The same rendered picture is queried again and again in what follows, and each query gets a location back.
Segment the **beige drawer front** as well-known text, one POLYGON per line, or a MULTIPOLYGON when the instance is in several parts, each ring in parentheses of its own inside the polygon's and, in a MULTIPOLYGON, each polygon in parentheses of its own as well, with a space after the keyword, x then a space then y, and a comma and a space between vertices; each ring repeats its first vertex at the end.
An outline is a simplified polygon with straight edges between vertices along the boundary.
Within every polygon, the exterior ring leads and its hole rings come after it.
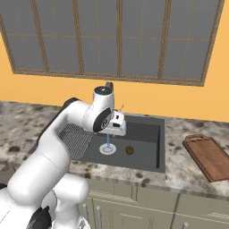
POLYGON ((173 212, 178 194, 170 191, 139 187, 137 202, 144 207, 166 212, 173 212))
POLYGON ((182 194, 176 212, 187 216, 229 218, 229 200, 182 194))
POLYGON ((121 182, 89 180, 90 195, 104 198, 118 198, 127 201, 137 200, 137 188, 121 182))

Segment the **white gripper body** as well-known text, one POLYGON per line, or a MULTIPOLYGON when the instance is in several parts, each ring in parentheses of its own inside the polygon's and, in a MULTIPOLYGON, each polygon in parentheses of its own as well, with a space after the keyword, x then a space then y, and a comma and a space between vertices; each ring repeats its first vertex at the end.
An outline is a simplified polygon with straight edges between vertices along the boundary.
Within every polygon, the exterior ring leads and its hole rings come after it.
POLYGON ((116 116, 114 119, 102 122, 105 134, 112 134, 117 136, 124 136, 126 134, 126 122, 123 117, 116 116))

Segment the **white round sink drain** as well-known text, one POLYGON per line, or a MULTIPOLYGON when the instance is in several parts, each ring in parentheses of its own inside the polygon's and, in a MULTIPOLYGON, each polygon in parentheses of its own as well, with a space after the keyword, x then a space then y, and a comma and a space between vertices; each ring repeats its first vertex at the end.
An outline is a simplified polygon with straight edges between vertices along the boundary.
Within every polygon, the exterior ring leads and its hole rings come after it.
POLYGON ((105 143, 99 147, 99 152, 106 156, 113 155, 116 152, 116 146, 112 143, 105 143))

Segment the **brown wooden cutting board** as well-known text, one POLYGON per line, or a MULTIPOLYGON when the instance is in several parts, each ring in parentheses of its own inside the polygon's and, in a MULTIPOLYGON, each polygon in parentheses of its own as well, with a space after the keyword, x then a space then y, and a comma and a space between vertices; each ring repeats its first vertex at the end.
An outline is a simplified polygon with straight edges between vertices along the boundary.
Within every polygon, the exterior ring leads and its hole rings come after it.
POLYGON ((229 156, 213 138, 193 134, 182 144, 209 182, 229 180, 229 156))

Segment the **dark grey sink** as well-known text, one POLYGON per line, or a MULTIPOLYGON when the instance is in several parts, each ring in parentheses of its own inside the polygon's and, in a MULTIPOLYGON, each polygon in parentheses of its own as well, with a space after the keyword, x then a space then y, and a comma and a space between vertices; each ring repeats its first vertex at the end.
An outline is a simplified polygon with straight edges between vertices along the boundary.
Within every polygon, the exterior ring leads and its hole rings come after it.
POLYGON ((113 155, 103 155, 99 147, 106 143, 103 133, 93 135, 81 162, 127 167, 150 172, 165 173, 165 120, 154 117, 125 117, 125 136, 110 136, 109 143, 116 146, 113 155), (128 155, 125 148, 133 147, 128 155))

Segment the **beige cupboard door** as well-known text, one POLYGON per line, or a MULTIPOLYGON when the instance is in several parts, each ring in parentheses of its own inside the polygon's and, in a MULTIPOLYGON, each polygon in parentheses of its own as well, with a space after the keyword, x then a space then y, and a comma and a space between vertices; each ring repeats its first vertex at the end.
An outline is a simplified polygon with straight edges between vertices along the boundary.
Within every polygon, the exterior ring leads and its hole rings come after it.
POLYGON ((188 229, 229 229, 229 223, 198 217, 175 214, 172 229, 182 229, 184 223, 188 229))
POLYGON ((92 206, 92 198, 86 198, 79 204, 81 215, 88 221, 90 228, 95 229, 94 210, 92 206))
POLYGON ((173 213, 93 199, 100 207, 102 229, 171 229, 173 213))

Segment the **wooden framed window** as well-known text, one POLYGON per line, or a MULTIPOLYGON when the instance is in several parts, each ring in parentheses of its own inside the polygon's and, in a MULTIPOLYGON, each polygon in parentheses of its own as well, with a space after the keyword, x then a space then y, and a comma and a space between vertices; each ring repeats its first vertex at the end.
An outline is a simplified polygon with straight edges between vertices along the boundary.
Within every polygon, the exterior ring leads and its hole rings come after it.
POLYGON ((204 85, 225 0, 0 0, 13 73, 204 85))

